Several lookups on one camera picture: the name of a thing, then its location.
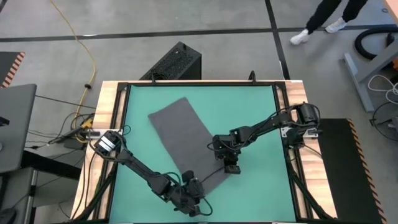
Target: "concrete floor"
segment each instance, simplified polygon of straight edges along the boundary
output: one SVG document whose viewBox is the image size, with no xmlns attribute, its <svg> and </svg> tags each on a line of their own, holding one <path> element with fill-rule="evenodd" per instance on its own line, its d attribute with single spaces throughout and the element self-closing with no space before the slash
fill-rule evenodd
<svg viewBox="0 0 398 224">
<path fill-rule="evenodd" d="M 304 27 L 319 2 L 271 0 L 277 27 Z M 327 23 L 342 15 L 346 2 Z M 56 3 L 79 35 L 271 28 L 263 0 L 56 0 Z M 394 20 L 382 8 L 381 0 L 369 0 L 350 25 L 393 24 Z M 353 48 L 353 41 L 361 31 L 343 30 L 333 35 L 316 31 L 310 42 L 301 46 L 290 45 L 289 38 L 294 32 L 280 32 L 279 36 L 291 79 L 304 81 L 308 100 L 318 105 L 322 116 L 353 119 L 387 219 L 393 223 L 398 220 L 397 143 L 384 139 L 369 124 L 371 115 L 364 112 L 341 61 L 345 52 L 351 52 L 359 66 L 366 63 Z M 62 35 L 71 33 L 48 0 L 8 1 L 0 13 L 0 39 Z M 140 78 L 178 41 L 203 54 L 203 79 L 247 79 L 251 70 L 260 79 L 284 78 L 271 32 L 84 40 L 98 66 L 85 104 L 96 105 L 102 81 Z M 368 38 L 364 43 L 377 52 L 383 48 L 383 36 Z M 12 85 L 36 83 L 37 94 L 42 96 L 78 103 L 83 85 L 92 73 L 90 59 L 75 41 L 2 42 L 0 51 L 26 53 Z M 66 115 L 75 110 L 72 105 L 36 98 L 30 129 L 57 133 Z M 82 113 L 92 111 L 85 108 Z M 32 135 L 28 138 L 43 140 Z M 54 156 L 68 151 L 62 146 L 49 146 L 37 153 Z M 74 164 L 81 156 L 81 152 L 76 152 L 65 156 L 63 161 Z M 39 184 L 53 178 L 40 174 Z M 70 214 L 73 204 L 70 197 L 76 185 L 72 180 L 55 181 L 45 188 L 46 194 L 39 191 L 35 203 L 66 201 L 62 208 Z M 57 204 L 39 207 L 37 214 L 36 224 L 67 219 Z"/>
</svg>

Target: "green mat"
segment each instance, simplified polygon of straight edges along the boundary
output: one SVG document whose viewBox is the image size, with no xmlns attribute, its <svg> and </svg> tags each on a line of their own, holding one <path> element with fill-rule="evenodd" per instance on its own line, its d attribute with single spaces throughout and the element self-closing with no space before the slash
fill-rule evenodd
<svg viewBox="0 0 398 224">
<path fill-rule="evenodd" d="M 276 111 L 271 86 L 132 86 L 126 113 L 127 147 L 157 172 L 179 171 L 151 125 L 148 114 L 187 97 L 211 134 L 254 125 Z M 266 134 L 239 157 L 241 175 L 232 175 L 206 196 L 209 217 L 190 218 L 154 195 L 147 183 L 119 165 L 110 223 L 168 222 L 294 222 L 284 153 L 279 131 Z M 200 204 L 208 213 L 206 203 Z"/>
</svg>

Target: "yellow black hazard stripe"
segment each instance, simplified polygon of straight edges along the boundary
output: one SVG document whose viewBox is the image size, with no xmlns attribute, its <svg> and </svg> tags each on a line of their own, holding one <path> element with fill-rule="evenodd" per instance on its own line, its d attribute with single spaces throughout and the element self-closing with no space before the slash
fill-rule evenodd
<svg viewBox="0 0 398 224">
<path fill-rule="evenodd" d="M 17 73 L 17 70 L 18 70 L 19 66 L 21 65 L 22 59 L 24 59 L 24 57 L 25 57 L 24 52 L 21 52 L 17 55 L 17 58 L 15 59 L 10 70 L 8 71 L 6 78 L 4 79 L 3 83 L 0 85 L 0 88 L 9 87 L 9 85 L 11 84 L 12 79 L 14 79 L 14 76 Z"/>
<path fill-rule="evenodd" d="M 359 143 L 359 138 L 358 138 L 358 135 L 356 134 L 354 123 L 353 123 L 353 121 L 351 119 L 347 119 L 347 121 L 349 122 L 349 126 L 351 128 L 351 132 L 353 133 L 353 137 L 354 137 L 354 140 L 355 140 L 355 143 L 356 143 L 356 148 L 358 150 L 359 157 L 362 160 L 362 166 L 363 166 L 363 168 L 365 170 L 366 177 L 368 178 L 369 186 L 371 188 L 374 201 L 376 203 L 377 209 L 379 210 L 381 222 L 383 224 L 387 224 L 386 216 L 385 216 L 384 211 L 383 211 L 383 209 L 381 207 L 379 196 L 378 196 L 378 194 L 376 192 L 376 188 L 374 186 L 373 179 L 371 177 L 371 172 L 369 171 L 368 165 L 365 162 L 365 156 L 363 154 L 363 150 L 361 148 L 361 144 Z"/>
</svg>

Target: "yellow cable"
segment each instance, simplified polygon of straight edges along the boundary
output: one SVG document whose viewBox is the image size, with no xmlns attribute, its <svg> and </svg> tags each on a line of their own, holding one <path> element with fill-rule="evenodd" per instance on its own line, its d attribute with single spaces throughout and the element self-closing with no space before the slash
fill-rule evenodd
<svg viewBox="0 0 398 224">
<path fill-rule="evenodd" d="M 88 55 L 89 55 L 90 58 L 91 58 L 91 61 L 93 62 L 93 74 L 91 75 L 91 78 L 90 78 L 90 80 L 88 81 L 88 84 L 91 85 L 91 83 L 92 83 L 93 80 L 95 79 L 95 75 L 96 75 L 96 66 L 95 66 L 94 57 L 92 56 L 92 54 L 90 53 L 90 51 L 88 50 L 88 48 L 77 38 L 77 35 L 76 35 L 75 31 L 73 30 L 72 26 L 70 25 L 68 19 L 63 15 L 63 13 L 62 13 L 61 10 L 57 7 L 57 5 L 55 5 L 54 1 L 53 1 L 53 0 L 50 0 L 50 2 L 51 2 L 51 4 L 54 6 L 54 8 L 59 12 L 59 14 L 62 16 L 63 20 L 65 20 L 65 22 L 68 24 L 70 30 L 71 30 L 72 33 L 73 33 L 73 36 L 75 37 L 75 40 L 86 50 L 86 52 L 88 53 Z M 78 108 L 77 108 L 77 110 L 76 110 L 75 118 L 77 118 L 77 116 L 79 115 L 80 108 L 81 108 L 80 105 L 82 105 L 83 102 L 84 102 L 85 96 L 86 96 L 86 94 L 87 94 L 87 89 L 88 89 L 88 88 L 85 87 L 85 90 L 84 90 L 84 92 L 83 92 L 83 94 L 82 94 L 82 96 L 81 96 L 81 98 L 80 98 L 80 102 L 79 102 L 79 106 L 78 106 Z M 75 122 L 73 122 L 73 128 L 76 128 L 76 121 L 77 121 L 77 119 L 75 119 Z M 81 143 L 87 143 L 87 141 L 82 141 L 82 140 L 80 140 L 80 139 L 77 137 L 77 135 L 76 135 L 76 140 L 79 141 L 79 142 L 81 142 Z"/>
</svg>

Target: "wooden table frame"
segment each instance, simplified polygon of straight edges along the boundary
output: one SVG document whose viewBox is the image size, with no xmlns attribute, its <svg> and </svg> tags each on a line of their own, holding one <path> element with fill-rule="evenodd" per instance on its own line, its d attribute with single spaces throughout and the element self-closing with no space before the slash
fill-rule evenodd
<svg viewBox="0 0 398 224">
<path fill-rule="evenodd" d="M 250 83 L 252 81 L 249 80 L 164 80 L 157 81 L 157 83 Z M 282 85 L 282 88 L 286 89 L 287 96 L 283 97 L 282 88 L 278 89 L 278 97 L 279 104 L 281 108 L 285 107 L 285 102 L 288 101 L 288 105 L 295 105 L 299 103 L 303 103 L 307 101 L 307 97 L 305 95 L 305 90 L 302 81 L 280 81 L 280 80 L 259 80 L 259 83 L 279 83 Z M 126 99 L 126 91 L 118 91 L 123 88 L 120 83 L 128 83 L 128 84 L 144 84 L 151 83 L 151 81 L 105 81 L 103 82 L 101 93 L 99 94 L 98 105 L 95 113 L 94 128 L 101 129 L 109 129 L 109 128 L 120 128 L 123 118 L 124 111 L 124 100 Z M 305 140 L 306 145 L 314 148 L 320 153 L 319 145 L 317 140 Z M 88 164 L 91 161 L 91 158 L 94 155 L 94 151 L 91 147 L 88 146 L 86 150 L 86 158 L 85 163 L 86 167 L 84 170 L 86 177 L 88 176 Z M 313 197 L 317 200 L 317 202 L 323 207 L 323 209 L 331 216 L 336 216 L 336 210 L 333 203 L 333 199 L 331 197 L 331 192 L 328 184 L 328 179 L 326 176 L 325 166 L 323 165 L 323 161 L 316 154 L 311 151 L 301 149 L 297 155 L 293 155 L 293 152 L 290 152 L 291 158 L 298 156 L 294 161 L 293 165 L 296 171 L 303 170 L 303 173 L 300 176 L 305 177 L 305 183 L 307 185 L 307 189 L 311 192 Z M 72 214 L 75 213 L 76 209 L 76 217 L 83 211 L 84 209 L 84 201 L 85 197 L 87 197 L 87 201 L 89 202 L 95 194 L 95 188 L 97 186 L 98 181 L 100 180 L 101 174 L 105 176 L 105 171 L 110 171 L 111 165 L 108 164 L 107 169 L 103 169 L 104 161 L 99 156 L 93 158 L 93 163 L 90 169 L 90 183 L 85 183 L 85 187 L 89 184 L 89 187 L 85 188 L 83 191 L 83 175 L 80 175 L 80 181 L 78 184 L 75 203 L 73 205 Z M 301 191 L 296 186 L 296 191 L 294 192 L 297 196 L 297 203 L 299 209 L 299 215 L 302 218 L 316 218 L 316 215 L 313 212 L 307 212 L 309 209 L 306 200 L 304 200 Z M 81 197 L 83 197 L 83 202 L 80 207 L 78 204 L 80 202 Z M 105 218 L 109 215 L 109 211 L 106 209 L 108 206 L 109 199 L 109 188 L 103 195 L 100 206 L 97 206 L 97 209 L 91 214 L 91 217 L 95 218 Z"/>
</svg>

